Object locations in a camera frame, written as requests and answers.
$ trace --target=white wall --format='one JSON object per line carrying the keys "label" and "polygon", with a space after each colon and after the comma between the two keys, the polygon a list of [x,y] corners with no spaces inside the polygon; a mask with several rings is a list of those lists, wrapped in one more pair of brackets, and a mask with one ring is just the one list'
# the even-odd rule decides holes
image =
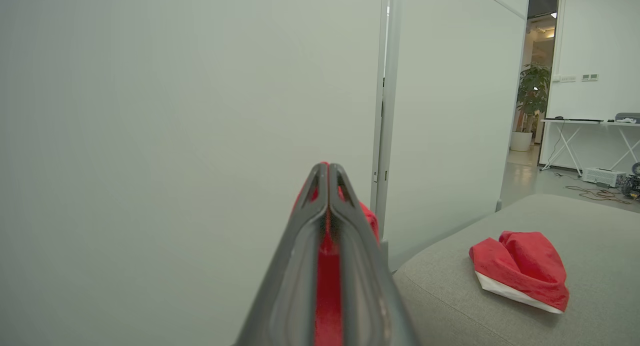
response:
{"label": "white wall", "polygon": [[[526,15],[527,1],[512,8]],[[389,36],[399,47],[384,219],[391,269],[495,211],[525,32],[495,0],[402,0],[400,13],[399,38]]]}
{"label": "white wall", "polygon": [[311,166],[369,200],[381,2],[0,0],[0,344],[233,343]]}
{"label": "white wall", "polygon": [[[595,82],[554,82],[549,95],[548,116],[580,119],[613,119],[619,112],[640,112],[638,80],[640,69],[640,8],[638,0],[560,0],[553,73],[578,75],[597,73]],[[575,125],[565,125],[573,134]],[[640,139],[640,127],[623,130],[631,144]],[[558,141],[558,130],[547,127],[540,162],[547,163]],[[585,125],[580,138],[572,142],[582,166],[610,168],[624,153],[618,127]],[[617,170],[631,172],[631,156]],[[569,153],[563,152],[553,165],[575,168]]]}

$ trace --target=electrical outlet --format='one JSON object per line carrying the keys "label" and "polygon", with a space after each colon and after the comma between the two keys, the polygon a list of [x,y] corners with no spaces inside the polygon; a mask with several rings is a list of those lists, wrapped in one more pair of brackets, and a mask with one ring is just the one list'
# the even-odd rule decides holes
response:
{"label": "electrical outlet", "polygon": [[562,75],[560,82],[576,82],[576,75]]}
{"label": "electrical outlet", "polygon": [[584,74],[582,81],[598,81],[598,74]]}

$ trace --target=table leg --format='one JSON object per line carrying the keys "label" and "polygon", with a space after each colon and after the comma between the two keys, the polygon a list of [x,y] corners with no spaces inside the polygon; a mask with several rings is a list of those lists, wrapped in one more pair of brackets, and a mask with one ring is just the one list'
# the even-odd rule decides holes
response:
{"label": "table leg", "polygon": [[[580,127],[578,127],[577,130],[575,130],[575,134],[578,133],[578,131],[580,130]],[[569,141],[571,141],[571,138],[569,139],[569,141],[567,141],[565,139],[564,134],[560,134],[560,138],[562,138],[562,141],[564,141],[564,145],[566,146],[566,150],[569,152],[569,156],[571,157],[571,159],[573,160],[573,164],[575,165],[575,169],[578,171],[578,176],[582,177],[583,176],[583,171],[580,169],[580,165],[578,165],[578,162],[576,162],[576,157],[574,157],[574,153],[571,152],[571,148],[569,148]]]}
{"label": "table leg", "polygon": [[624,143],[626,144],[626,147],[629,149],[626,153],[624,153],[624,155],[622,155],[622,157],[620,157],[620,159],[617,160],[617,162],[615,162],[613,164],[613,166],[611,166],[609,169],[613,170],[616,168],[616,166],[618,166],[618,164],[624,160],[625,157],[627,157],[627,155],[629,155],[629,153],[631,153],[631,156],[633,156],[633,159],[635,160],[635,162],[638,162],[638,158],[636,157],[636,154],[634,154],[634,149],[636,148],[636,146],[638,146],[640,144],[640,139],[638,140],[638,142],[636,142],[633,146],[629,145],[629,141],[627,140],[627,137],[625,136],[625,133],[622,132],[622,129],[619,129],[620,131],[620,135],[622,135],[622,139],[624,140]]}
{"label": "table leg", "polygon": [[583,170],[583,163],[582,163],[582,161],[580,161],[580,157],[578,157],[578,152],[576,152],[576,148],[574,148],[574,146],[571,145],[569,150],[570,150],[570,152],[573,153],[573,156],[575,157],[575,160],[578,161],[578,166],[580,167],[580,170]]}
{"label": "table leg", "polygon": [[569,143],[571,143],[571,140],[574,139],[574,136],[576,136],[578,134],[578,132],[580,131],[580,129],[582,128],[582,126],[579,126],[575,132],[571,135],[571,137],[569,137],[569,139],[565,139],[565,137],[562,135],[562,128],[560,128],[558,125],[555,125],[555,128],[558,129],[558,133],[560,133],[560,138],[562,138],[562,140],[564,141],[564,145],[562,147],[560,147],[560,150],[558,150],[558,152],[556,152],[553,156],[551,156],[551,158],[547,161],[547,164],[543,167],[540,168],[540,171],[544,171],[544,170],[548,170],[551,168],[551,164],[553,163],[553,161],[555,161],[558,156],[560,156],[560,154],[562,154],[562,152],[565,150],[565,148],[567,147],[567,145]]}

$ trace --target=potted plant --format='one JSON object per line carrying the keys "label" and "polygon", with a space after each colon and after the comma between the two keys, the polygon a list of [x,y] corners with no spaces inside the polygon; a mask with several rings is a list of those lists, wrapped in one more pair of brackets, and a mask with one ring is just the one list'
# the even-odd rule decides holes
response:
{"label": "potted plant", "polygon": [[516,152],[528,152],[536,112],[541,114],[547,111],[551,82],[551,70],[547,66],[532,62],[525,67],[520,73],[518,87],[518,126],[511,133],[510,148]]}

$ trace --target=santa hat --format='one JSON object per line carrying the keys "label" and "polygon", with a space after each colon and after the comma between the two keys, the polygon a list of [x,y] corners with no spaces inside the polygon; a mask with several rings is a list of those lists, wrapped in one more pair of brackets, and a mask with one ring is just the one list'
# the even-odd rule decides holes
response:
{"label": "santa hat", "polygon": [[569,302],[560,255],[540,232],[504,231],[469,250],[482,289],[554,314]]}

